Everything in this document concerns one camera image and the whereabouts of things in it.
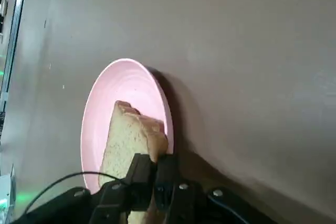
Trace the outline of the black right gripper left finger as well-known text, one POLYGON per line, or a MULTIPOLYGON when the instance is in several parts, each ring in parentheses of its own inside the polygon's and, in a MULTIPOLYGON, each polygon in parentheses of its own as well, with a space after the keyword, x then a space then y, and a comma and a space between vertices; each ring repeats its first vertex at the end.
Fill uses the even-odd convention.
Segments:
POLYGON ((152 198, 153 163, 146 154, 135 154, 123 179, 105 174, 110 182, 92 194, 74 187, 30 210, 36 196, 15 223, 128 223, 132 211, 146 211, 152 198))

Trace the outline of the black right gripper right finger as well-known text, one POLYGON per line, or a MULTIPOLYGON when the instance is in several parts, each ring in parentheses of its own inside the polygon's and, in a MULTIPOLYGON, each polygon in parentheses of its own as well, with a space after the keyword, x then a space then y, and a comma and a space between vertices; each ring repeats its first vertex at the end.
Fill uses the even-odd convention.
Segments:
POLYGON ((174 155, 157 163, 155 203, 164 223, 265 223, 265 215, 225 187, 204 191, 180 175, 174 155))

